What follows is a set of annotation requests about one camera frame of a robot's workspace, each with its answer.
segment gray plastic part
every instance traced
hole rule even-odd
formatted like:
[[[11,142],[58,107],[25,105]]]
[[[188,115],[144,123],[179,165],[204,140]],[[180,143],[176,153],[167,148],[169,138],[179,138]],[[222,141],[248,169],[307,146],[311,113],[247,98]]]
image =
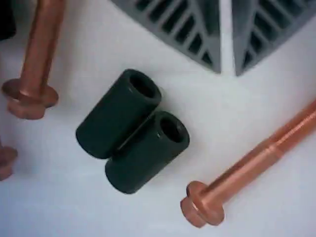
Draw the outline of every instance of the gray plastic part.
[[[236,75],[275,51],[316,13],[316,0],[233,0]]]
[[[111,0],[196,62],[221,72],[219,0]]]

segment cylindrical spacer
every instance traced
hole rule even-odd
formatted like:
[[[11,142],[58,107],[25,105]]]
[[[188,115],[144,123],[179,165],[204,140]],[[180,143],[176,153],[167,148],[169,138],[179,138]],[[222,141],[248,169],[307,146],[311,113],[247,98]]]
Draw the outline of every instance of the cylindrical spacer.
[[[11,0],[0,3],[0,40],[5,40],[16,33],[15,20],[11,8]]]
[[[145,74],[128,69],[77,128],[77,140],[90,155],[107,159],[160,102],[155,83]]]
[[[190,143],[185,126],[170,113],[155,112],[107,162],[106,175],[119,191],[132,194]]]

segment bolt head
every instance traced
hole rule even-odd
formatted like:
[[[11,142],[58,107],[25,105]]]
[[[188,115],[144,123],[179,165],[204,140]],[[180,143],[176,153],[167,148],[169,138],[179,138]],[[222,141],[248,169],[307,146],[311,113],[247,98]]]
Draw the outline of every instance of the bolt head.
[[[0,181],[9,178],[13,174],[13,163],[17,158],[17,151],[11,147],[0,149]]]
[[[2,91],[8,99],[7,109],[20,119],[41,119],[45,109],[54,106],[58,101],[57,92],[46,86],[40,99],[20,92],[20,79],[12,79],[2,86]]]
[[[201,196],[207,186],[199,181],[193,181],[187,186],[187,197],[181,201],[184,216],[194,226],[201,228],[206,223],[218,226],[224,220],[222,204],[216,200],[204,200]]]

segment copper bolt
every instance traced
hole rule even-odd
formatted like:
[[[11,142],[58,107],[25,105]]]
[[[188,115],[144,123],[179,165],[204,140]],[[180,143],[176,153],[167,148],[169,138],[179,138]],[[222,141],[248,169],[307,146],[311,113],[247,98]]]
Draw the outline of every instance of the copper bolt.
[[[41,119],[58,101],[47,80],[59,37],[66,0],[38,0],[20,79],[3,84],[8,110],[21,119]]]
[[[181,201],[184,216],[194,226],[219,225],[224,220],[223,204],[282,156],[316,130],[316,100],[270,138],[260,143],[212,184],[193,181]]]
[[[3,147],[0,142],[0,181],[10,177],[12,166],[17,157],[17,151],[11,147]]]

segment white surface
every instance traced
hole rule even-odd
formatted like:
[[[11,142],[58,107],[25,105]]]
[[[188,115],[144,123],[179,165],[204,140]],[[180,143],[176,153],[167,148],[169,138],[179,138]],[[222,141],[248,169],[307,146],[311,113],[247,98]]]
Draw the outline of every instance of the white surface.
[[[60,103],[40,121],[5,111],[0,134],[16,147],[15,175],[0,183],[1,237],[313,237],[316,134],[224,206],[219,227],[196,229],[179,202],[192,180],[209,183],[316,96],[316,19],[268,60],[233,76],[230,2],[222,1],[218,76],[165,46],[108,0],[69,0],[50,84]],[[29,14],[0,43],[0,78],[19,76]],[[138,193],[123,195],[87,155],[75,129],[126,68],[162,88],[162,107],[191,134],[190,147]]]

